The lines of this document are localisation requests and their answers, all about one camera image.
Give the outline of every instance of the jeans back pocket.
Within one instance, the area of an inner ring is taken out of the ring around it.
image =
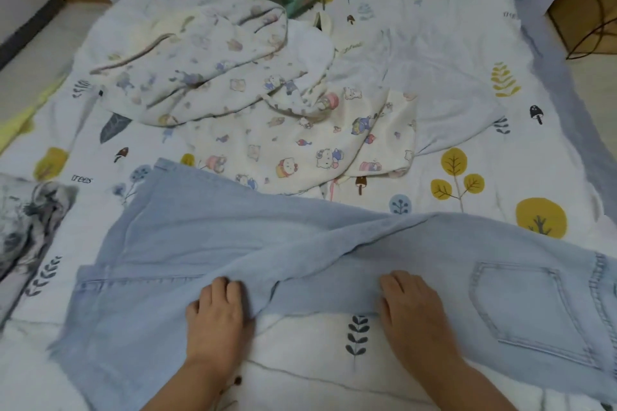
[[[558,270],[478,262],[469,297],[500,343],[600,369],[568,303]]]

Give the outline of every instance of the gray patterned fabric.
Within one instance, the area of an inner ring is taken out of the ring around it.
[[[0,174],[0,327],[69,210],[74,192],[56,182]]]

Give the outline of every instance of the mushroom print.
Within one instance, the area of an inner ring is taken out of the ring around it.
[[[128,155],[128,148],[125,146],[124,148],[119,150],[119,152],[116,153],[116,157],[113,160],[113,162],[118,162],[120,158],[126,158],[127,155]]]
[[[536,106],[535,104],[529,108],[529,115],[532,119],[536,119],[538,124],[542,125],[542,118],[544,117],[544,113],[542,110]]]
[[[355,178],[355,186],[358,188],[358,195],[362,195],[362,189],[366,187],[366,176],[361,175]]]

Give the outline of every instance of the yellow fabric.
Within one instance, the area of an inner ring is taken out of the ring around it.
[[[24,109],[16,116],[5,121],[4,124],[0,125],[0,153],[2,153],[11,144],[11,142],[15,140],[15,137],[21,134],[27,134],[28,132],[32,132],[32,130],[34,130],[35,125],[32,117],[35,115],[36,111],[38,111],[39,108],[47,102],[49,97],[58,91],[58,88],[60,88],[66,78],[67,76],[64,75],[56,80],[50,87],[41,93],[34,105]]]

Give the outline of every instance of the left hand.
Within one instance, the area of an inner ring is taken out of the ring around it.
[[[244,325],[240,283],[215,279],[201,290],[198,301],[187,306],[186,322],[185,364],[203,365],[224,384],[240,365],[254,334],[254,323]]]

